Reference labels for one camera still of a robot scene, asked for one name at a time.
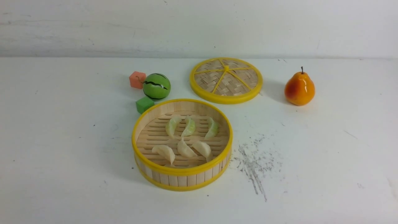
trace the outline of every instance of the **yellow plastic rim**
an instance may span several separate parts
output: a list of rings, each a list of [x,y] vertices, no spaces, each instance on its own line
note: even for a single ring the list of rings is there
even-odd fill
[[[240,80],[244,85],[247,86],[247,84],[245,84],[245,82],[243,80],[241,80],[239,77],[237,77],[235,74],[231,73],[228,71],[228,69],[225,69],[225,65],[222,62],[222,60],[234,60],[234,61],[238,61],[241,62],[243,64],[248,65],[249,67],[247,69],[253,69],[256,73],[257,73],[257,77],[258,77],[258,82],[257,85],[254,88],[249,88],[251,89],[249,92],[239,95],[239,96],[220,96],[211,92],[207,92],[206,90],[204,90],[202,87],[200,87],[196,81],[195,81],[195,74],[197,74],[196,70],[202,66],[203,64],[206,64],[209,61],[214,61],[214,60],[219,60],[221,62],[221,65],[224,66],[224,74],[225,73],[229,73],[232,76],[234,76],[235,78],[237,78],[238,80]],[[219,85],[220,81],[222,79],[222,76],[220,78],[220,80],[218,81],[217,85],[215,86],[215,89],[217,88],[217,86]],[[189,82],[191,84],[191,88],[192,90],[201,98],[213,102],[213,103],[218,103],[218,104],[239,104],[239,103],[243,103],[246,101],[249,101],[251,99],[253,99],[255,96],[257,96],[257,94],[261,91],[261,88],[263,86],[263,77],[261,76],[260,71],[254,67],[252,64],[240,60],[240,59],[236,59],[236,58],[231,58],[231,57],[218,57],[218,58],[212,58],[212,59],[208,59],[205,61],[200,62],[199,64],[197,64],[191,71],[191,74],[189,76]]]
[[[203,183],[194,185],[194,186],[189,186],[189,187],[176,187],[176,186],[170,186],[170,185],[165,185],[159,182],[156,182],[154,179],[150,178],[148,175],[146,175],[141,168],[138,165],[137,159],[134,158],[135,163],[138,166],[138,170],[140,171],[141,175],[149,182],[151,182],[153,185],[158,186],[160,188],[166,189],[166,190],[170,190],[170,191],[193,191],[202,187],[205,187],[211,183],[213,183],[215,180],[217,180],[224,172],[225,170],[228,168],[229,162],[231,160],[231,157],[227,160],[225,167],[221,170],[221,172],[219,172],[217,175],[215,175],[214,177],[212,177],[210,180],[205,181]]]
[[[200,104],[204,104],[206,106],[209,106],[211,108],[213,108],[214,110],[216,110],[218,113],[220,113],[222,115],[222,117],[226,120],[227,124],[228,124],[228,129],[229,129],[229,139],[228,139],[228,143],[225,146],[224,150],[217,156],[215,157],[213,160],[211,160],[208,163],[196,166],[196,167],[190,167],[190,168],[184,168],[184,169],[179,169],[179,168],[171,168],[171,167],[164,167],[161,165],[158,165],[156,163],[153,163],[152,161],[150,161],[149,159],[147,159],[138,149],[137,147],[137,143],[134,140],[134,136],[135,136],[135,132],[137,131],[137,126],[138,124],[141,122],[141,120],[145,117],[145,115],[147,113],[150,113],[153,109],[155,109],[158,106],[164,105],[164,104],[168,104],[171,102],[178,102],[178,101],[187,101],[187,102],[195,102],[195,103],[200,103]],[[159,103],[155,106],[152,106],[151,108],[147,109],[137,120],[137,122],[134,125],[134,130],[133,133],[131,135],[131,143],[133,145],[133,150],[135,152],[135,155],[137,155],[140,160],[149,168],[151,168],[152,170],[159,172],[159,173],[163,173],[163,174],[167,174],[167,175],[173,175],[173,176],[190,176],[190,175],[196,175],[202,172],[205,172],[209,169],[212,169],[216,164],[218,165],[220,162],[222,162],[222,160],[224,158],[227,157],[228,152],[231,151],[231,147],[232,147],[232,138],[233,138],[233,134],[232,134],[232,126],[231,123],[229,122],[228,118],[225,116],[225,114],[223,112],[221,112],[221,110],[219,110],[217,107],[200,101],[200,100],[194,100],[194,99],[175,99],[175,100],[168,100],[168,101],[164,101],[162,103]]]

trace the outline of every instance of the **white dumpling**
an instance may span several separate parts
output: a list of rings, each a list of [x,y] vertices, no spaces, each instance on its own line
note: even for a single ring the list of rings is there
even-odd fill
[[[166,160],[173,165],[174,160],[176,159],[176,155],[173,152],[173,149],[168,147],[167,145],[156,145],[152,148],[153,153],[157,153],[163,156]]]
[[[202,141],[197,141],[192,144],[192,148],[196,149],[202,156],[206,158],[206,161],[209,162],[213,159],[213,152],[211,151],[210,146]]]
[[[177,151],[180,155],[191,158],[197,156],[196,153],[185,143],[184,137],[177,144]]]

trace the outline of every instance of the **gray smudge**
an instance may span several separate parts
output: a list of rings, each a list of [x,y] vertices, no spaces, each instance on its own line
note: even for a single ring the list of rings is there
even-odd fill
[[[365,189],[365,187],[362,186],[362,184],[360,184],[360,183],[357,183],[357,186],[358,186],[359,189]]]
[[[351,133],[349,133],[349,132],[347,132],[346,130],[343,130],[345,133],[347,133],[347,134],[349,134],[349,135],[351,135],[352,137],[354,137],[355,139],[358,139],[357,137],[355,137],[353,134],[351,134]]]
[[[398,201],[398,188],[395,188],[394,184],[389,178],[387,178],[387,181],[391,189],[391,195],[394,197],[396,201]]]
[[[234,157],[234,160],[239,161],[237,169],[244,173],[249,181],[253,184],[254,192],[258,195],[259,192],[264,196],[265,202],[267,202],[267,196],[264,191],[261,180],[266,177],[267,172],[272,172],[274,169],[274,154],[281,155],[279,152],[266,150],[259,148],[265,139],[263,134],[258,134],[257,138],[250,138],[252,141],[247,144],[239,145],[238,152],[240,157]],[[274,169],[275,172],[282,166],[281,162],[276,162],[278,169]]]

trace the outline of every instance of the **dirt mark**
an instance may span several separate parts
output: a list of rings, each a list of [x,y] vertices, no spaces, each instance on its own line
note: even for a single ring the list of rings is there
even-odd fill
[[[244,173],[253,184],[254,192],[257,195],[261,193],[265,202],[267,202],[267,195],[264,191],[262,181],[267,176],[267,173],[281,172],[282,162],[280,160],[276,161],[276,159],[282,159],[282,156],[276,150],[262,147],[265,139],[266,137],[263,134],[251,137],[249,143],[239,145],[238,157],[234,157],[233,159],[239,162],[236,168]]]
[[[395,184],[389,178],[387,178],[387,181],[391,189],[391,195],[394,197],[396,201],[398,201],[398,187],[396,187]]]

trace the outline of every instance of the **toy fruit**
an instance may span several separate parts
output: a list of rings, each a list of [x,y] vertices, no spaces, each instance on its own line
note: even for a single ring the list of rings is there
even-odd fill
[[[153,101],[159,101],[166,98],[171,90],[169,79],[160,74],[150,74],[143,82],[144,94]]]
[[[285,97],[290,103],[303,106],[309,103],[314,96],[315,85],[301,67],[301,72],[294,74],[286,83]]]
[[[135,102],[137,111],[140,114],[144,113],[147,109],[151,108],[153,105],[155,105],[155,103],[147,96],[144,96],[143,98]]]

